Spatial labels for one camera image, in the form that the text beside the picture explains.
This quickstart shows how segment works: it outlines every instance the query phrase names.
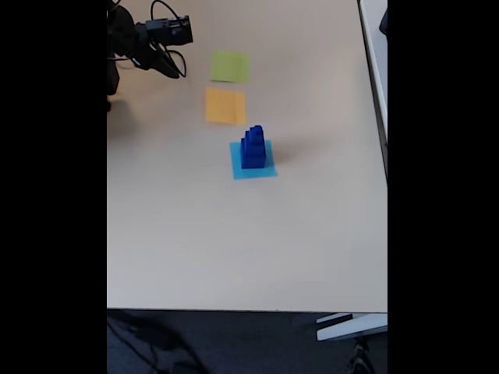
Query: black cable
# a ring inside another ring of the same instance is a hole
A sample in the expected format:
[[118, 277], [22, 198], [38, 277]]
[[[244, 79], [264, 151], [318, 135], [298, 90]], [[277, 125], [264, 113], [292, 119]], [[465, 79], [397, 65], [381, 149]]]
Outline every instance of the black cable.
[[119, 3], [120, 3], [120, 2], [122, 2], [122, 0], [118, 0], [118, 1], [115, 3], [115, 6], [113, 6], [109, 12], [112, 12], [113, 10], [115, 10], [116, 8], [118, 8], [118, 5], [119, 5]]
[[175, 16], [175, 18], [179, 21], [180, 23], [180, 17], [177, 16], [177, 13], [175, 13], [175, 10], [172, 9], [172, 7], [170, 5], [168, 5], [166, 2], [163, 2], [162, 0], [154, 0], [151, 4], [150, 4], [150, 18], [151, 19], [154, 19], [154, 4], [156, 4], [157, 2], [163, 4], [164, 6], [166, 6], [168, 9], [170, 9], [170, 12], [173, 13], [173, 15]]
[[109, 61], [125, 61], [130, 59], [131, 57], [108, 57]]
[[[151, 20], [154, 20], [154, 4], [156, 4], [157, 2], [159, 2], [160, 4], [166, 6], [170, 10], [170, 12], [172, 12], [173, 16], [175, 16], [175, 18], [177, 19], [177, 21], [179, 21], [179, 25], [181, 27], [184, 27], [182, 25], [182, 21], [181, 21], [179, 15], [177, 15], [177, 13], [175, 13], [175, 10], [173, 10], [173, 8], [170, 5], [168, 5], [166, 2], [163, 2], [162, 0], [154, 0], [150, 4], [150, 19]], [[176, 51], [174, 49], [168, 50], [163, 44], [161, 44], [161, 46], [164, 48], [163, 52], [168, 56], [168, 58], [172, 62], [173, 68], [175, 69], [175, 71], [180, 76], [183, 76], [184, 78], [186, 78], [186, 76], [187, 76], [187, 65], [186, 65], [186, 60], [184, 59], [184, 56], [182, 55], [182, 53], [180, 53], [180, 52], [178, 52], [178, 51]], [[180, 69], [179, 69], [179, 67], [177, 66], [177, 64], [175, 64], [175, 61], [173, 61], [172, 55], [170, 55], [171, 53], [174, 53], [174, 54], [180, 56], [180, 58], [182, 59], [182, 63], [184, 65], [184, 72], [181, 72]]]
[[[173, 67], [175, 68], [176, 72], [180, 76], [183, 76], [184, 78], [186, 78], [186, 76], [187, 76], [187, 65], [186, 65], [186, 60], [184, 59], [184, 56], [182, 55], [182, 53], [180, 53], [179, 51], [176, 51], [175, 49], [169, 49], [168, 50], [163, 44], [161, 46], [164, 48], [163, 52], [168, 56], [168, 58], [170, 58], [170, 61], [172, 61]], [[180, 58], [182, 59], [182, 63], [184, 65], [184, 72], [181, 72], [180, 69], [179, 69], [179, 67], [177, 66], [177, 64], [175, 64], [175, 61], [173, 61], [172, 55], [170, 55], [171, 53], [174, 53], [174, 54], [180, 56]]]
[[133, 351], [133, 353], [135, 353], [142, 361], [144, 361], [145, 363], [147, 363], [151, 368], [153, 368], [157, 372], [166, 372], [164, 370], [162, 371], [162, 370], [158, 369], [157, 366], [153, 362], [150, 362], [147, 358], [145, 358], [144, 356], [142, 356], [142, 354], [140, 352], [138, 352], [138, 350], [135, 349], [134, 346], [132, 346], [128, 341], [125, 340], [124, 337], [122, 337], [121, 335], [119, 335], [115, 331], [115, 329], [112, 328], [112, 326], [111, 326], [111, 324], [109, 322], [107, 322], [107, 324], [108, 324], [108, 327], [111, 330], [111, 332], [118, 338], [118, 340], [121, 341], [124, 345], [126, 345], [131, 351]]

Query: blue block stack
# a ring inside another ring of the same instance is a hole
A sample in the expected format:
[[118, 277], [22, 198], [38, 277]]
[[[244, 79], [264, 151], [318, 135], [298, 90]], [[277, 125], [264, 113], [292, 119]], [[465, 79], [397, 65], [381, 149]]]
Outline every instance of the blue block stack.
[[241, 168], [264, 168], [266, 157], [262, 126], [256, 125], [249, 128], [244, 138], [241, 139]]

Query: blue lego block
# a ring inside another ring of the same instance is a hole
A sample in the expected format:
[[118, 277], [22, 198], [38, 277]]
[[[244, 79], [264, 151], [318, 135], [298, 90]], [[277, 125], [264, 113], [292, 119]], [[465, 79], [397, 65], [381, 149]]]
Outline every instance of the blue lego block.
[[264, 168], [266, 157], [262, 126], [251, 127], [241, 139], [241, 168]]
[[250, 157], [258, 157], [265, 154], [265, 143], [246, 145], [248, 142], [247, 138], [241, 139], [241, 149], [243, 154]]
[[272, 144], [270, 140], [265, 140], [265, 166], [264, 168], [241, 168], [241, 142], [230, 143], [231, 159], [232, 159], [232, 172], [234, 179], [247, 179], [247, 178], [262, 178], [262, 177], [276, 177], [277, 171], [275, 170], [274, 158], [272, 156]]

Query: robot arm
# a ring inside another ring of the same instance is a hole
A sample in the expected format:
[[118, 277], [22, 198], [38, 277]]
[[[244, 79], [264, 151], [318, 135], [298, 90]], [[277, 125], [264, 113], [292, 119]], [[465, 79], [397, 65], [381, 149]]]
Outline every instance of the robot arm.
[[139, 69], [154, 69], [164, 76], [178, 79], [180, 71], [166, 47], [193, 42], [189, 16], [175, 14], [175, 19], [152, 19], [134, 24], [125, 8], [112, 0], [105, 1], [108, 11], [108, 95], [116, 93], [119, 82], [115, 60], [120, 58], [115, 58], [115, 54], [126, 56], [124, 59], [132, 60]]

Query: blue square paper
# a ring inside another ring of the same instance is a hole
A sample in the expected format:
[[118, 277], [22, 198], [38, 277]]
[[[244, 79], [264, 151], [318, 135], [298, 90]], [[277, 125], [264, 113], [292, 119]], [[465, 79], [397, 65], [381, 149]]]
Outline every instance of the blue square paper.
[[230, 144], [232, 156], [232, 171], [234, 179], [260, 178], [260, 177], [276, 177], [277, 172], [274, 166], [274, 157], [272, 156], [272, 143], [270, 140], [265, 140], [265, 166], [262, 169], [241, 169], [241, 142]]

